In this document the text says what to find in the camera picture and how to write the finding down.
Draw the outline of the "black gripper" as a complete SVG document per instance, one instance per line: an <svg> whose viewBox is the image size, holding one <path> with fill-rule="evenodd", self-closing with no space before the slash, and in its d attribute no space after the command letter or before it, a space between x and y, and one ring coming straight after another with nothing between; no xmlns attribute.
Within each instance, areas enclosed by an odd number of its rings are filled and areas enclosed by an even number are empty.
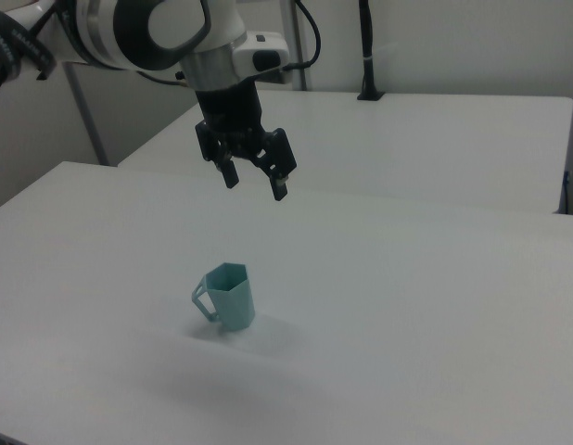
<svg viewBox="0 0 573 445"><path fill-rule="evenodd" d="M202 158L213 162L227 188L239 178L233 155L250 161L269 178L274 199L287 195L287 180L297 162L282 128L265 132L255 82L218 91L196 91L203 121L196 125Z"/></svg>

